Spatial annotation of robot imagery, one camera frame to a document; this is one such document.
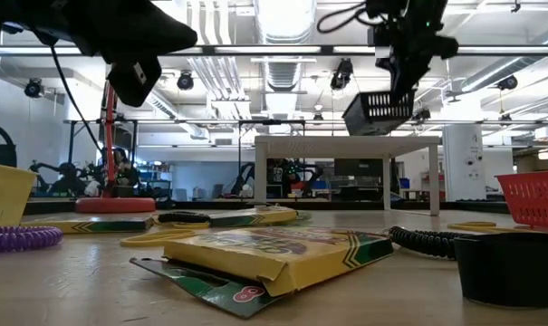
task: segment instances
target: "black coiled cord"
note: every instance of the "black coiled cord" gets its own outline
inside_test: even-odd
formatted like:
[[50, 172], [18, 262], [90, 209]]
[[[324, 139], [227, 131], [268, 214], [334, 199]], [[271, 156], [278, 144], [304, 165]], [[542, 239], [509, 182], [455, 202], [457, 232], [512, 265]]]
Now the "black coiled cord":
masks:
[[437, 257], [455, 259], [454, 239], [468, 234], [455, 232], [409, 231], [400, 226], [389, 230], [390, 240], [402, 247]]

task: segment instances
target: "ceiling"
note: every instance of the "ceiling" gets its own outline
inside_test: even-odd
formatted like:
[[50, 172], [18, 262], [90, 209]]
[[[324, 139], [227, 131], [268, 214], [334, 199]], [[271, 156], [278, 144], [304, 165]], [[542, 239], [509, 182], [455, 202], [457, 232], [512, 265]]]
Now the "ceiling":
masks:
[[[174, 10], [175, 8], [172, 1], [154, 1], [154, 3], [164, 10]], [[528, 44], [548, 30], [548, 1], [526, 0], [520, 1], [520, 3], [522, 9], [512, 14], [510, 13], [514, 5], [512, 1], [449, 0], [443, 19], [445, 27], [442, 34], [456, 37], [462, 45]], [[352, 4], [355, 2], [318, 0], [316, 20], [325, 14]], [[229, 6], [229, 34], [232, 41], [237, 44], [258, 43], [255, 16], [252, 14], [253, 2], [232, 0], [229, 1]], [[342, 19], [343, 17], [340, 17], [333, 22], [338, 23]], [[188, 10], [188, 20], [191, 20], [190, 9]], [[201, 24], [203, 25], [204, 22], [205, 18], [202, 14]], [[280, 17], [280, 22], [284, 23], [283, 17]], [[314, 32], [312, 43], [365, 44], [366, 29], [366, 26], [354, 22], [333, 34]], [[38, 42], [30, 33], [6, 34], [3, 44], [30, 45], [38, 44]], [[298, 88], [295, 89], [301, 93], [298, 96], [296, 111], [305, 115], [306, 119], [310, 119], [314, 112], [314, 105], [321, 104], [326, 119], [327, 117], [339, 119], [341, 112], [348, 107], [353, 96], [359, 91], [388, 89], [389, 75], [386, 71], [374, 66], [375, 58], [373, 56], [359, 56], [351, 59], [354, 66], [352, 82], [343, 91], [334, 92], [329, 85], [332, 71], [340, 61], [339, 57], [318, 57], [316, 62], [303, 63], [302, 80]], [[418, 87], [417, 97], [421, 99], [419, 105], [429, 107], [433, 115], [437, 116], [443, 106], [440, 98], [441, 85], [445, 86], [450, 81], [460, 81], [470, 77], [500, 59], [503, 58], [456, 57], [448, 62], [437, 58], [433, 59], [430, 64], [430, 72], [421, 80]], [[177, 107], [188, 104], [198, 104], [199, 106], [207, 104], [207, 90], [201, 82], [195, 82], [195, 87], [190, 91], [180, 91], [176, 85], [179, 72], [191, 70], [186, 58], [162, 57], [160, 62], [165, 77], [167, 77], [164, 82], [158, 83], [157, 88], [160, 94]], [[2, 58], [1, 64], [5, 68], [16, 70], [53, 68], [53, 61], [48, 57], [5, 57]], [[236, 58], [236, 64], [245, 93], [251, 101], [251, 113], [263, 113], [266, 105], [264, 103], [263, 70], [260, 64], [252, 63], [248, 57]], [[106, 67], [100, 58], [63, 57], [61, 65], [76, 71], [95, 85], [103, 85]], [[501, 100], [497, 90], [482, 90], [477, 93], [487, 118], [496, 119], [501, 108], [517, 110], [525, 105], [541, 103], [543, 99], [548, 98], [548, 58], [517, 72], [515, 77], [519, 80], [519, 86], [513, 91], [504, 91]], [[538, 107], [536, 111], [518, 116], [517, 119], [535, 120], [546, 115], [548, 115], [548, 104]]]

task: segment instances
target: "yellow crayon box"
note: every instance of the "yellow crayon box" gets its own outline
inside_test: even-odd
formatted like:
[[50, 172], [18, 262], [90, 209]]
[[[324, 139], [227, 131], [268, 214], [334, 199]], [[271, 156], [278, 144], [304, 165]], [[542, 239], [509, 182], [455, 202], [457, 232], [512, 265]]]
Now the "yellow crayon box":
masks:
[[260, 282], [272, 297], [299, 291], [391, 255], [388, 238], [320, 227], [255, 227], [165, 244], [168, 259]]

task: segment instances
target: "coiled cord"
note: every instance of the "coiled cord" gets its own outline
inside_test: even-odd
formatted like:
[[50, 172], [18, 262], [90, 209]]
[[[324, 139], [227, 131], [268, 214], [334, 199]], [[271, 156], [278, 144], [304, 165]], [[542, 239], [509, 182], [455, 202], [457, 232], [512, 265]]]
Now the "coiled cord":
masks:
[[409, 231], [400, 226], [393, 226], [389, 230], [390, 240], [397, 245], [448, 259], [455, 259], [454, 239], [467, 235], [455, 232]]
[[62, 230], [51, 226], [0, 226], [0, 253], [45, 248], [58, 244]]

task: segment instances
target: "yellow scissors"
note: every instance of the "yellow scissors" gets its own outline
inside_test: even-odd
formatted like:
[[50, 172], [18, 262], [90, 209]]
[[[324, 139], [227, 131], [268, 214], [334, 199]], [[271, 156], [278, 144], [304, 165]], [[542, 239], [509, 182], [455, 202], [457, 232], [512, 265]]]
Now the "yellow scissors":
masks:
[[465, 222], [465, 223], [455, 223], [447, 225], [449, 229], [479, 232], [486, 234], [494, 233], [543, 233], [541, 231], [534, 231], [530, 229], [517, 229], [510, 227], [497, 227], [496, 223], [493, 222]]
[[197, 234], [191, 230], [165, 230], [151, 234], [128, 237], [120, 240], [120, 245], [127, 247], [163, 246], [168, 240], [184, 239], [194, 235]]

